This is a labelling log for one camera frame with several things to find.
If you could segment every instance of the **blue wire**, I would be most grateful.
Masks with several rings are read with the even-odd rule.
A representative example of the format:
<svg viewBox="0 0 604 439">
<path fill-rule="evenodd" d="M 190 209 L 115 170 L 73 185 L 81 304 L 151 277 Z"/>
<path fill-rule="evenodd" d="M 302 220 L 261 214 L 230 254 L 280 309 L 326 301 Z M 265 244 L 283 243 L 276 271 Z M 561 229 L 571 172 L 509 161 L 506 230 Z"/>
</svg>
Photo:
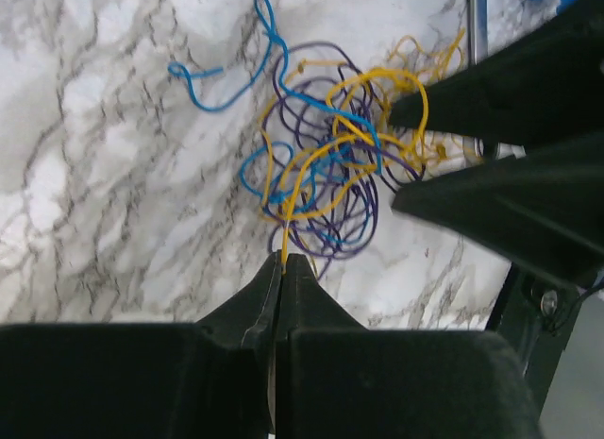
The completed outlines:
<svg viewBox="0 0 604 439">
<path fill-rule="evenodd" d="M 168 72 L 176 78 L 184 78 L 186 80 L 187 88 L 189 90 L 189 96 L 190 96 L 192 102 L 198 108 L 200 108 L 203 111 L 207 111 L 207 112 L 223 111 L 223 110 L 226 110 L 229 107 L 231 107 L 235 103 L 235 101 L 237 101 L 242 96 L 242 94 L 244 94 L 250 87 L 252 87 L 252 85 L 254 85 L 254 83 L 256 83 L 256 81 L 258 80 L 258 77 L 264 71 L 264 68 L 266 67 L 268 59 L 270 58 L 273 44 L 276 43 L 277 45 L 279 45 L 281 47 L 281 49 L 283 51 L 283 66 L 282 66 L 281 71 L 278 76 L 279 87 L 287 95 L 296 97 L 319 110 L 343 116 L 352 122 L 356 122 L 356 123 L 360 124 L 362 127 L 366 127 L 369 130 L 369 132 L 371 133 L 376 147 L 380 148 L 380 142 L 379 142 L 379 138 L 376 133 L 376 129 L 373 127 L 373 125 L 368 120 L 366 120 L 363 117 L 356 115 L 354 113 L 350 113 L 350 112 L 347 112 L 344 110 L 338 110 L 338 109 L 329 107 L 325 103 L 325 101 L 317 101 L 314 98 L 312 98 L 311 96 L 308 96 L 303 93 L 295 92 L 295 91 L 289 89 L 285 85 L 284 77 L 285 77 L 285 74 L 286 74 L 288 66 L 289 66 L 289 48 L 287 46 L 287 43 L 285 43 L 285 41 L 283 41 L 283 39 L 278 35 L 275 13 L 274 13 L 273 7 L 271 6 L 270 1 L 269 0 L 263 0 L 263 1 L 264 1 L 264 5 L 266 6 L 266 9 L 267 9 L 268 19 L 270 22 L 266 20 L 265 16 L 263 15 L 262 11 L 260 10 L 259 0 L 254 0 L 254 9 L 260 19 L 262 26 L 264 27 L 264 30 L 265 30 L 264 34 L 268 38 L 268 45 L 266 48 L 266 52 L 264 53 L 264 57 L 262 58 L 262 61 L 260 63 L 258 70 L 256 71 L 256 73 L 254 75 L 252 75 L 249 82 L 247 82 L 245 85 L 243 85 L 243 87 L 241 87 L 224 104 L 222 104 L 220 106 L 214 106 L 214 107 L 205 106 L 197 99 L 197 96 L 195 95 L 194 85 L 193 85 L 193 81 L 195 79 L 207 78 L 207 77 L 216 76 L 218 74 L 223 73 L 224 69 L 222 67 L 212 68 L 207 71 L 203 71 L 203 72 L 199 72 L 199 73 L 191 73 L 186 68 L 186 66 L 184 66 L 182 63 L 174 61 L 168 65 Z M 289 163 L 289 161 L 291 161 L 294 158 L 294 148 L 290 144 L 287 144 L 284 142 L 274 142 L 273 146 L 285 146 L 288 149 L 289 156 L 290 156 L 288 163 Z M 310 186 L 311 186 L 310 199 L 306 203 L 306 205 L 302 205 L 300 207 L 295 208 L 294 212 L 306 211 L 307 209 L 310 208 L 311 205 L 313 205 L 313 203 L 315 201 L 316 190 L 317 190 L 316 189 L 317 174 L 322 177 L 327 178 L 328 175 L 324 172 L 325 167 L 329 166 L 331 163 L 334 163 L 334 162 L 344 163 L 347 161 L 352 161 L 350 158 L 348 158 L 346 156 L 346 154 L 345 154 L 346 151 L 344 149 L 334 151 L 334 152 L 329 152 L 324 158 L 321 158 L 320 160 L 315 161 L 310 166 L 310 175 L 301 184 L 301 187 L 305 187 L 310 184 Z M 249 185 L 249 183 L 245 179 L 245 172 L 250 163 L 252 163 L 254 160 L 256 160 L 256 158 L 258 158 L 261 154 L 263 154 L 264 152 L 267 152 L 267 151 L 268 151 L 268 146 L 267 146 L 267 144 L 265 144 L 263 147 L 261 147 L 259 150 L 257 150 L 252 155 L 250 155 L 243 162 L 243 165 L 239 171 L 239 178 L 242 182 L 242 185 L 245 187 L 245 189 L 247 191 L 249 191 L 250 193 L 252 193 L 253 195 L 258 196 L 260 198 L 263 197 L 263 192 L 260 192 L 259 190 L 254 189 L 252 186 Z M 381 159 L 380 158 L 377 158 L 377 174 L 378 175 L 381 174 Z M 277 175 L 271 181 L 270 191 L 273 191 L 275 189 L 277 184 L 280 182 L 281 177 L 282 177 L 282 173 Z M 346 178 L 335 177 L 333 175 L 331 177 L 334 180 L 336 180 L 336 182 L 346 182 L 347 178 L 348 178 L 348 177 L 346 177 Z M 291 196 L 293 192 L 294 192 L 294 189 L 290 189 L 286 192 L 275 192 L 273 194 L 270 194 L 269 197 L 267 198 L 267 204 L 281 204 L 288 196 Z M 366 214 L 365 214 L 365 220 L 363 221 L 363 225 L 361 227 L 361 232 L 359 234 L 359 237 L 356 240 L 349 242 L 347 240 L 336 239 L 328 234 L 325 234 L 322 231 L 319 231 L 320 234 L 323 235 L 326 239 L 328 239 L 331 242 L 336 243 L 338 245 L 342 245 L 342 244 L 353 245 L 353 244 L 356 244 L 357 242 L 359 242 L 361 240 L 362 234 L 368 227 L 371 216 L 373 215 L 373 213 L 369 211 L 367 200 L 364 197 L 362 197 L 362 201 L 365 204 Z"/>
<path fill-rule="evenodd" d="M 254 0 L 254 8 L 256 9 L 256 12 L 258 14 L 260 14 L 260 9 L 258 8 L 256 2 L 257 2 L 257 0 Z M 273 15 L 273 11 L 270 9 L 269 12 L 270 12 L 271 16 L 273 16 L 273 19 L 274 19 L 275 16 Z M 237 101 L 237 99 L 239 99 L 242 96 L 242 94 L 244 94 L 249 88 L 251 88 L 252 85 L 254 85 L 256 83 L 256 80 L 258 80 L 258 77 L 260 76 L 260 74 L 262 74 L 262 72 L 264 71 L 264 68 L 266 67 L 266 63 L 268 62 L 268 59 L 271 56 L 272 48 L 273 48 L 273 42 L 269 39 L 268 45 L 266 47 L 266 52 L 264 53 L 264 58 L 262 59 L 262 62 L 260 63 L 260 66 L 258 67 L 258 70 L 256 71 L 256 73 L 253 76 L 251 76 L 251 78 L 249 79 L 249 82 L 247 82 L 245 85 L 243 85 L 233 95 L 233 97 L 231 97 L 228 101 L 226 101 L 226 103 L 224 103 L 221 106 L 210 107 L 210 106 L 205 106 L 201 102 L 199 102 L 199 100 L 197 99 L 197 96 L 195 95 L 195 88 L 193 86 L 193 80 L 196 78 L 206 78 L 206 77 L 216 76 L 217 74 L 221 74 L 224 72 L 223 68 L 217 67 L 217 68 L 208 69 L 208 71 L 203 71 L 201 73 L 191 73 L 191 72 L 189 72 L 189 70 L 187 69 L 187 67 L 184 64 L 179 63 L 177 61 L 173 61 L 172 63 L 170 63 L 168 65 L 168 72 L 176 78 L 184 78 L 186 80 L 187 88 L 189 89 L 189 97 L 191 98 L 192 102 L 198 108 L 200 108 L 203 111 L 208 111 L 208 112 L 223 111 L 223 110 L 228 109 L 230 106 L 232 106 L 235 103 L 235 101 Z"/>
<path fill-rule="evenodd" d="M 362 125 L 367 127 L 367 129 L 371 133 L 371 136 L 374 139 L 374 145 L 376 146 L 376 148 L 381 148 L 380 143 L 379 143 L 379 138 L 376 133 L 376 129 L 366 119 L 360 117 L 359 115 L 355 115 L 354 113 L 350 113 L 347 111 L 328 107 L 328 106 L 322 104 L 321 102 L 316 101 L 314 98 L 312 98 L 306 94 L 298 93 L 293 90 L 290 90 L 287 87 L 287 85 L 285 85 L 284 77 L 285 77 L 285 73 L 287 72 L 287 68 L 290 63 L 289 48 L 287 46 L 287 43 L 285 43 L 283 41 L 283 39 L 277 33 L 277 27 L 276 27 L 276 23 L 275 23 L 275 14 L 273 12 L 273 7 L 271 6 L 271 2 L 269 0 L 264 0 L 264 5 L 266 6 L 266 9 L 268 10 L 270 24 L 269 24 L 269 22 L 266 21 L 266 18 L 262 14 L 262 11 L 260 10 L 260 7 L 258 5 L 258 0 L 254 0 L 254 9 L 256 10 L 256 13 L 258 14 L 258 18 L 260 19 L 260 22 L 264 26 L 264 29 L 265 29 L 264 33 L 266 34 L 266 36 L 268 37 L 270 42 L 275 42 L 276 44 L 281 46 L 281 49 L 283 50 L 283 67 L 281 68 L 281 72 L 279 73 L 279 77 L 278 77 L 279 87 L 288 95 L 297 97 L 298 99 L 301 99 L 302 101 L 305 101 L 308 104 L 311 104 L 312 106 L 316 107 L 319 110 L 326 111 L 328 113 L 335 113 L 335 114 L 341 115 L 351 121 L 356 121 L 358 123 L 361 123 Z M 381 158 L 377 158 L 376 174 L 378 176 L 381 175 Z"/>
</svg>

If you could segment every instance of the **white marble countertop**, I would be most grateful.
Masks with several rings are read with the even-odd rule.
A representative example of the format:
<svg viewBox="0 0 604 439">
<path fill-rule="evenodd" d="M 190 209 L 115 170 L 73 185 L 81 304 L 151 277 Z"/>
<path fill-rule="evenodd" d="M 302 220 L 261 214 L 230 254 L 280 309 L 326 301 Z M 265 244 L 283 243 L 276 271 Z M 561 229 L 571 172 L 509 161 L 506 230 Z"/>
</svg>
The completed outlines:
<svg viewBox="0 0 604 439">
<path fill-rule="evenodd" d="M 465 26 L 465 0 L 272 2 L 289 44 L 336 42 L 362 69 L 406 34 L 431 47 Z M 491 46 L 552 10 L 489 0 Z M 250 280 L 268 227 L 236 174 L 268 83 L 208 114 L 166 66 L 228 66 L 201 86 L 227 97 L 259 62 L 252 0 L 0 0 L 0 38 L 3 321 L 190 321 Z M 382 208 L 370 247 L 322 284 L 364 325 L 479 329 L 507 270 Z"/>
</svg>

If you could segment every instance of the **wire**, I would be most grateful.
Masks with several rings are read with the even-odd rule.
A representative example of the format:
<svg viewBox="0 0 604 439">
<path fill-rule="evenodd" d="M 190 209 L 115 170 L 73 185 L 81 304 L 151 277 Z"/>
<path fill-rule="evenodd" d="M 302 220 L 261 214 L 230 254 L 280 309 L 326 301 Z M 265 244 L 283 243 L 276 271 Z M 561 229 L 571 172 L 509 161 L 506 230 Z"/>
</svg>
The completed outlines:
<svg viewBox="0 0 604 439">
<path fill-rule="evenodd" d="M 270 1 L 254 0 L 254 9 L 268 39 L 267 50 L 258 71 L 225 104 L 203 105 L 193 88 L 194 80 L 215 76 L 222 68 L 191 74 L 183 65 L 171 63 L 168 70 L 186 80 L 197 107 L 216 112 L 249 89 L 265 70 L 272 49 L 280 49 L 270 72 L 274 96 L 258 117 L 263 144 L 245 159 L 239 178 L 260 200 L 260 216 L 274 224 L 269 251 L 282 229 L 283 268 L 289 243 L 310 257 L 320 278 L 334 261 L 352 258 L 370 244 L 378 225 L 376 177 L 395 191 L 426 173 L 433 175 L 442 162 L 459 156 L 447 149 L 445 138 L 426 133 L 428 97 L 423 83 L 443 78 L 455 53 L 460 54 L 455 69 L 463 64 L 459 48 L 463 32 L 446 50 L 432 53 L 413 37 L 405 37 L 388 56 L 388 61 L 402 59 L 403 68 L 363 72 L 332 42 L 289 47 L 277 32 Z M 426 67 L 410 71 L 410 58 L 400 52 L 404 42 L 414 44 Z M 294 53 L 316 48 L 333 51 L 334 58 L 302 58 L 290 66 Z M 424 106 L 420 126 L 395 132 L 387 125 L 392 105 L 400 94 L 415 92 Z M 249 179 L 259 171 L 264 175 L 260 186 Z M 320 271 L 315 259 L 325 260 Z"/>
<path fill-rule="evenodd" d="M 271 18 L 271 22 L 273 22 L 275 20 L 275 15 L 273 13 L 272 8 L 270 8 L 270 2 L 268 0 L 264 0 L 264 2 L 267 5 L 269 5 L 269 15 L 271 16 L 270 17 Z M 262 16 L 262 13 L 260 11 L 260 7 L 258 6 L 258 0 L 254 0 L 254 9 L 256 10 L 256 13 L 259 16 Z M 258 80 L 258 78 L 260 77 L 260 75 L 264 72 L 264 68 L 266 67 L 266 63 L 268 62 L 268 59 L 271 56 L 272 49 L 273 49 L 273 40 L 271 40 L 269 38 L 268 45 L 266 46 L 266 51 L 264 52 L 264 56 L 262 57 L 262 61 L 260 62 L 260 65 L 258 66 L 258 69 L 254 73 L 254 75 L 252 75 L 250 77 L 249 82 L 247 82 L 245 85 L 243 85 L 224 104 L 219 105 L 219 106 L 206 106 L 206 105 L 202 104 L 199 101 L 199 99 L 197 99 L 197 94 L 195 93 L 195 88 L 194 88 L 194 85 L 193 85 L 193 80 L 194 79 L 199 79 L 199 78 L 208 78 L 208 77 L 216 76 L 217 74 L 223 73 L 224 72 L 224 68 L 222 68 L 222 67 L 216 67 L 216 68 L 208 69 L 208 71 L 203 71 L 201 73 L 190 73 L 189 70 L 187 69 L 187 67 L 184 64 L 179 63 L 177 61 L 173 61 L 172 63 L 170 63 L 168 65 L 168 72 L 172 76 L 174 76 L 176 78 L 184 78 L 185 79 L 185 81 L 187 82 L 187 88 L 189 90 L 189 97 L 191 98 L 191 101 L 198 108 L 200 108 L 203 111 L 208 111 L 208 112 L 223 111 L 223 110 L 228 109 L 230 106 L 232 106 L 247 90 L 249 90 L 256 83 L 256 81 Z"/>
</svg>

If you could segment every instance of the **purple wire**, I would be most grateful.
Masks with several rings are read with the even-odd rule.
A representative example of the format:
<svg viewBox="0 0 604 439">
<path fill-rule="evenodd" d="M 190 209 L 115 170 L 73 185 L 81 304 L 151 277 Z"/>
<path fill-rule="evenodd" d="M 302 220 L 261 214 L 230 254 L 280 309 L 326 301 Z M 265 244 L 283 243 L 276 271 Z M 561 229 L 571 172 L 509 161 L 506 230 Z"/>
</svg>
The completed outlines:
<svg viewBox="0 0 604 439">
<path fill-rule="evenodd" d="M 337 66 L 339 78 L 313 76 L 296 83 L 290 88 L 325 104 L 325 98 L 314 97 L 311 94 L 311 87 L 322 83 L 336 85 L 346 79 L 345 70 L 351 71 L 354 75 L 361 74 L 361 70 L 352 62 L 344 50 L 331 42 L 307 42 L 292 47 L 289 52 L 292 54 L 316 47 L 336 50 L 344 59 L 343 63 Z M 309 116 L 312 110 L 316 111 L 315 108 L 308 102 L 304 102 L 297 97 L 291 97 L 280 90 L 277 73 L 280 71 L 279 64 L 282 62 L 282 58 L 282 54 L 277 57 L 271 75 L 277 101 L 268 110 L 260 125 L 266 131 L 269 120 L 276 114 L 284 129 L 293 135 L 294 147 L 300 150 L 320 148 L 334 138 L 331 133 L 334 117 L 327 113 L 325 117 L 322 117 L 321 113 L 318 113 L 317 116 Z M 336 92 L 332 97 L 334 107 L 341 107 L 349 92 L 349 88 L 341 88 Z M 355 92 L 347 106 L 353 114 L 371 122 L 374 121 L 372 119 L 372 108 L 376 106 L 376 98 L 373 86 L 368 83 L 366 87 L 359 88 Z M 364 127 L 359 123 L 355 123 L 355 125 L 362 130 L 367 130 L 363 129 Z M 312 197 L 308 198 L 306 194 L 301 193 L 302 207 L 297 208 L 303 208 L 303 211 L 318 211 L 327 203 L 333 203 L 346 182 L 359 173 L 358 169 L 349 168 L 342 164 L 344 160 L 337 161 L 333 159 L 334 157 L 345 158 L 349 162 L 358 164 L 374 163 L 375 157 L 390 159 L 402 165 L 414 179 L 421 179 L 423 171 L 421 174 L 416 173 L 404 160 L 395 154 L 389 153 L 387 146 L 377 148 L 365 142 L 354 141 L 349 144 L 341 144 L 337 149 L 331 148 L 327 153 L 327 157 L 331 159 L 325 170 L 322 172 L 317 172 L 316 168 L 310 170 L 309 176 L 315 177 L 313 179 L 314 192 Z M 327 159 L 319 158 L 312 166 L 316 167 L 315 164 L 322 164 L 324 160 Z M 286 166 L 284 162 L 277 159 L 275 154 L 273 155 L 273 161 L 277 169 L 283 170 Z M 299 173 L 299 166 L 293 167 L 290 171 L 291 176 L 298 176 Z M 390 167 L 386 166 L 385 173 L 380 178 L 391 190 L 394 190 L 394 186 L 386 178 L 386 175 L 395 185 L 401 186 L 404 184 L 396 179 Z M 279 195 L 280 192 L 279 182 L 275 182 L 275 179 L 271 180 L 271 197 Z M 277 221 L 277 225 L 270 233 L 268 240 L 269 251 L 272 251 L 277 231 L 285 226 L 284 221 L 279 218 L 283 210 L 281 205 L 275 204 L 269 204 L 263 210 L 268 216 Z M 352 258 L 369 245 L 376 232 L 377 219 L 378 188 L 374 176 L 369 174 L 357 179 L 344 193 L 342 201 L 336 208 L 331 209 L 328 214 L 321 213 L 317 217 L 291 221 L 289 223 L 289 239 L 302 252 L 326 261 L 319 274 L 320 279 L 332 262 Z"/>
</svg>

